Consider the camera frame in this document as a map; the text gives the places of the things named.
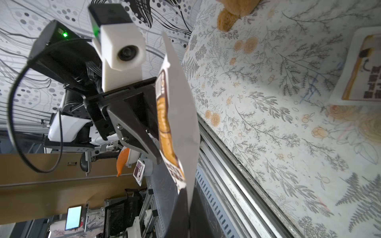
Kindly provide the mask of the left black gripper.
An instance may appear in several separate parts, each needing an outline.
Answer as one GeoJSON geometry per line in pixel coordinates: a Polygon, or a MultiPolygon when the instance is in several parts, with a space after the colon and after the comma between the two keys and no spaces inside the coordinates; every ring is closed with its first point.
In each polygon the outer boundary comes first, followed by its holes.
{"type": "Polygon", "coordinates": [[[84,106],[104,140],[117,134],[122,145],[147,156],[154,164],[162,162],[157,139],[156,77],[104,92],[83,100],[84,106]]]}

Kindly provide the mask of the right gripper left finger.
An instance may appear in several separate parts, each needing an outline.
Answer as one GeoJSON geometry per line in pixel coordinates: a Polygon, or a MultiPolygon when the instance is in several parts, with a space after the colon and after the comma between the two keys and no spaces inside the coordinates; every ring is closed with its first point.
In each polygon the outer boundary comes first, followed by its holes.
{"type": "Polygon", "coordinates": [[[182,188],[178,194],[165,238],[187,238],[189,224],[187,190],[182,188]]]}

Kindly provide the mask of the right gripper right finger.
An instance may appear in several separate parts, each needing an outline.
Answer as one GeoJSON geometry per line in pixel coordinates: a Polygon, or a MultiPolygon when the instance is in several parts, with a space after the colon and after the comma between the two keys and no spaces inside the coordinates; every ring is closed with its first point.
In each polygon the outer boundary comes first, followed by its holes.
{"type": "Polygon", "coordinates": [[[192,205],[190,208],[190,237],[226,237],[199,185],[194,187],[192,205]]]}

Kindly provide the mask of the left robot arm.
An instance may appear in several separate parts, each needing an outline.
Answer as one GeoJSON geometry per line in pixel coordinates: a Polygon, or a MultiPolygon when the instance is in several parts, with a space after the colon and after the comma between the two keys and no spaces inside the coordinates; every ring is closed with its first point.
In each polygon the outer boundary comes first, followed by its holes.
{"type": "Polygon", "coordinates": [[[14,131],[13,99],[29,69],[50,75],[78,97],[86,114],[68,113],[92,123],[103,140],[116,134],[123,146],[159,163],[155,78],[142,78],[145,39],[128,19],[95,20],[93,39],[84,39],[58,21],[50,22],[35,41],[27,64],[8,98],[7,127],[22,161],[41,173],[20,149],[14,131]]]}

